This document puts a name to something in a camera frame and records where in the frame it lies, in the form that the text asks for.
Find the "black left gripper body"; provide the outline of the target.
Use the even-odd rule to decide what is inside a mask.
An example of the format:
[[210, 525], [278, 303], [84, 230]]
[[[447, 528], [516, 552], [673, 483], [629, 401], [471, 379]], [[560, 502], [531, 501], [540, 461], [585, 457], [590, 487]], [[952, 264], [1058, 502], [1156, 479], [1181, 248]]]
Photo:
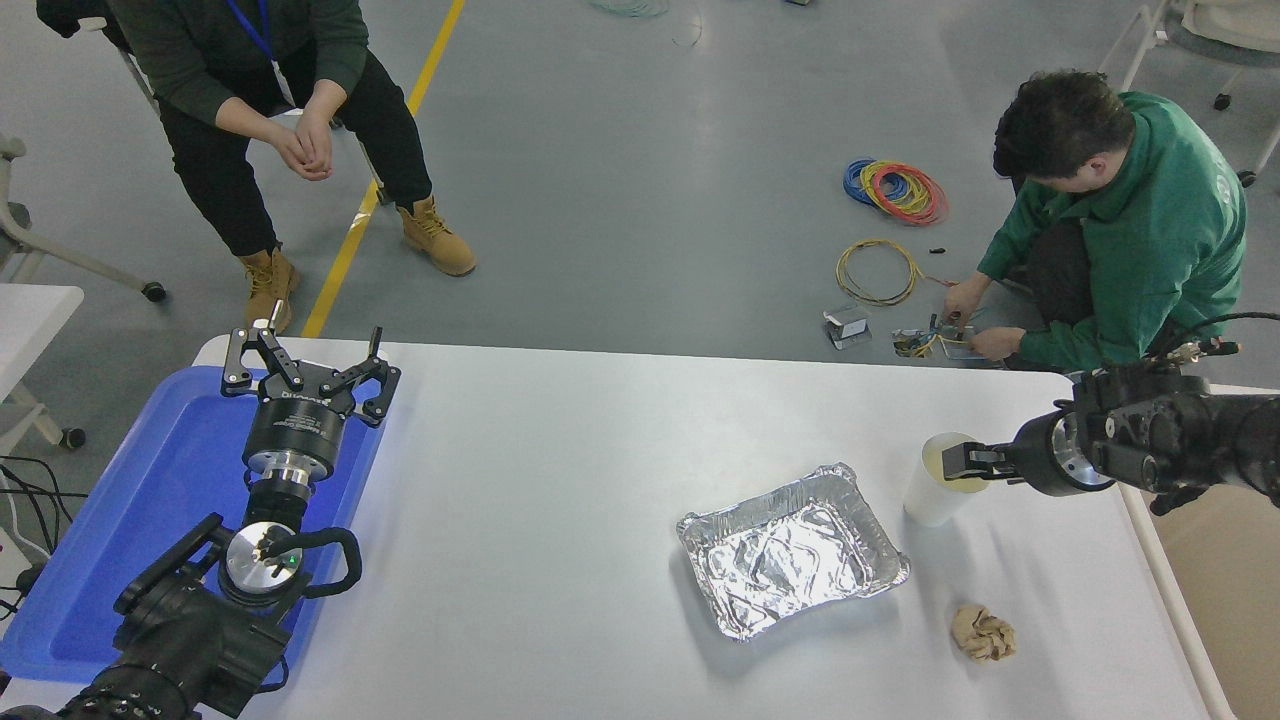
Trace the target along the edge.
[[259, 383], [259, 406], [244, 443], [242, 461], [259, 475], [293, 468], [310, 478], [333, 474], [346, 421], [355, 410], [351, 389], [332, 397], [285, 386]]

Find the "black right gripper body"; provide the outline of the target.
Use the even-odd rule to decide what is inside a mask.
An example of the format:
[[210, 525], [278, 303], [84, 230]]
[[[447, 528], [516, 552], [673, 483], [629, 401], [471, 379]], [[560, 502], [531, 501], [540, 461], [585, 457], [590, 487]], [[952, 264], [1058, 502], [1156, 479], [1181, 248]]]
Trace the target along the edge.
[[1009, 448], [1014, 478], [1042, 495], [1065, 497], [1087, 492], [1087, 459], [1071, 413], [1057, 410], [1028, 421]]

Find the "crouching person's left hand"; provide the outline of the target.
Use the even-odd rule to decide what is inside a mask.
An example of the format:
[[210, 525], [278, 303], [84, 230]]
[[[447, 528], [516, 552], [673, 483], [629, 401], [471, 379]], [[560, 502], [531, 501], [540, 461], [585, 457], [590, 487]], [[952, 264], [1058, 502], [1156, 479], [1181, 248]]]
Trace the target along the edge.
[[1027, 329], [1020, 327], [992, 327], [970, 338], [972, 351], [983, 359], [1002, 363], [1021, 351]]

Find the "crouching person's right hand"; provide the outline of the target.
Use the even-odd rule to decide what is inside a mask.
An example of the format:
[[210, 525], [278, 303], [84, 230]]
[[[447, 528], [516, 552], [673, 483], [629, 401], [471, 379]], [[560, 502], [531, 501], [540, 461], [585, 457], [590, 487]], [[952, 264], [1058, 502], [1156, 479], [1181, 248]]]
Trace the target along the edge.
[[991, 277], [975, 272], [968, 279], [950, 286], [943, 301], [943, 314], [948, 323], [956, 327], [969, 323], [992, 284]]

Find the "seated person's right hand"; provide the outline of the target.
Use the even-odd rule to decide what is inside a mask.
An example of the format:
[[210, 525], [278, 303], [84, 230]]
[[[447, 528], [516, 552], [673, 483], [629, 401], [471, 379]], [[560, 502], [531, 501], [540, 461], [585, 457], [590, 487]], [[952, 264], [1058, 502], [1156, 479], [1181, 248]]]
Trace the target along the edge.
[[332, 168], [320, 159], [312, 159], [294, 131], [284, 126], [271, 124], [266, 142], [276, 151], [285, 167], [302, 179], [324, 181], [330, 177]]

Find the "seated person's left hand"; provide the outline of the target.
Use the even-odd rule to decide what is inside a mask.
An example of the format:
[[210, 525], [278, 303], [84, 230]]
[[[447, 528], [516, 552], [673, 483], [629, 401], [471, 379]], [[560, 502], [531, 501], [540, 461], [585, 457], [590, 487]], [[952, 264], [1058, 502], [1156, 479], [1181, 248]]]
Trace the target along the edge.
[[301, 173], [310, 179], [325, 179], [332, 174], [332, 119], [333, 110], [312, 97], [294, 124]]

